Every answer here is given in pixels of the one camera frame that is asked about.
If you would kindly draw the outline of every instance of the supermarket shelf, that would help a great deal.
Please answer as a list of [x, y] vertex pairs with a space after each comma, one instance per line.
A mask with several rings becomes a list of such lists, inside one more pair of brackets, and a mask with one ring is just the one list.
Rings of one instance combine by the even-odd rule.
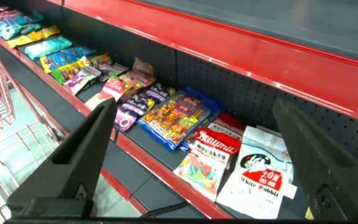
[[137, 1], [63, 7], [358, 119], [358, 61]]

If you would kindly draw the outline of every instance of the blue candy package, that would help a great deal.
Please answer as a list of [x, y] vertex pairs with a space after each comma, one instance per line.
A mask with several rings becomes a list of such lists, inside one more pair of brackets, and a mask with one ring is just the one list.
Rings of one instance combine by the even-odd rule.
[[173, 151], [211, 113], [223, 110], [222, 104], [185, 86], [137, 121], [166, 149]]
[[59, 50], [63, 50], [69, 46], [71, 46], [71, 41], [60, 36], [58, 38], [45, 40], [41, 43], [28, 46], [24, 49], [24, 53], [26, 53], [31, 59], [34, 59], [36, 57], [42, 57]]
[[24, 16], [24, 19], [27, 21], [28, 24], [35, 24], [43, 21], [44, 16], [36, 11], [33, 11], [32, 14]]

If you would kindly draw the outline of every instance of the gray shelf surface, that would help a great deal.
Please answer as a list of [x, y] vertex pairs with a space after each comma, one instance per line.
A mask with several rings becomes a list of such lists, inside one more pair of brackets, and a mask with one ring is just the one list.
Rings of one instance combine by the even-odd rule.
[[137, 1], [358, 60], [358, 1]]

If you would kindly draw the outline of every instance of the teal candy package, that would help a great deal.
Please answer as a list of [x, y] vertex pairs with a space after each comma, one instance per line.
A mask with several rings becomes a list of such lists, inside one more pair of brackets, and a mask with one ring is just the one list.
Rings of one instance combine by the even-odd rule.
[[33, 11], [32, 14], [24, 16], [24, 19], [27, 21], [28, 24], [35, 24], [37, 22], [43, 21], [44, 17], [38, 12]]
[[71, 46], [71, 41], [60, 36], [58, 38], [45, 40], [41, 43], [28, 46], [24, 49], [24, 53], [26, 53], [31, 59], [34, 59], [36, 57], [42, 57], [59, 50], [63, 50], [69, 46]]
[[4, 39], [4, 40], [9, 40], [10, 38], [16, 36], [17, 34], [20, 33], [20, 31], [22, 30], [22, 26], [18, 25], [18, 24], [13, 24], [10, 26], [7, 26], [5, 28], [3, 28], [0, 31], [0, 36]]
[[149, 111], [137, 124], [141, 125], [166, 149], [173, 151], [211, 113], [222, 111], [222, 104], [185, 86]]
[[22, 26], [21, 34], [22, 35], [30, 34], [31, 32], [37, 31], [39, 29], [41, 29], [41, 26], [38, 24], [27, 24]]
[[96, 50], [91, 47], [72, 47], [54, 54], [45, 56], [44, 62], [50, 70], [77, 62], [83, 56], [95, 54]]

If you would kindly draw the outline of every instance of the gray floor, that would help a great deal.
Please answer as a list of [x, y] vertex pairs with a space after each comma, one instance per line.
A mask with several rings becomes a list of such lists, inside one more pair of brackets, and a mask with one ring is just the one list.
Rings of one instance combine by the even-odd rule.
[[[10, 126], [5, 126], [3, 129], [0, 129], [0, 141], [24, 128], [27, 124], [31, 124], [36, 121], [34, 114], [25, 104], [18, 92], [13, 88], [11, 88], [11, 96], [16, 112], [16, 120]], [[41, 129], [47, 133], [46, 127], [41, 124], [35, 125], [32, 129]], [[43, 138], [41, 134], [37, 134], [36, 136], [41, 145], [43, 145], [43, 148], [45, 148], [45, 153], [49, 155], [52, 150], [49, 148], [45, 138]], [[4, 140], [0, 147], [6, 147], [13, 141], [15, 140]], [[57, 146], [52, 140], [49, 139], [49, 141], [53, 147]], [[42, 154], [36, 140], [31, 137], [26, 138], [25, 142], [31, 148], [37, 162], [40, 164], [44, 160], [44, 155]], [[1, 151], [0, 160], [7, 164], [19, 184], [22, 183], [36, 168], [34, 160], [21, 143], [16, 143], [8, 149]], [[7, 172], [1, 166], [0, 180], [8, 189], [8, 192], [12, 192], [16, 188]], [[2, 207], [4, 215], [8, 218], [10, 217], [10, 212], [5, 206], [5, 201], [6, 196], [0, 189], [0, 207]], [[135, 210], [129, 202], [125, 201], [101, 176], [98, 180], [94, 201], [98, 206], [97, 216], [99, 217], [138, 217], [140, 215], [139, 212]]]

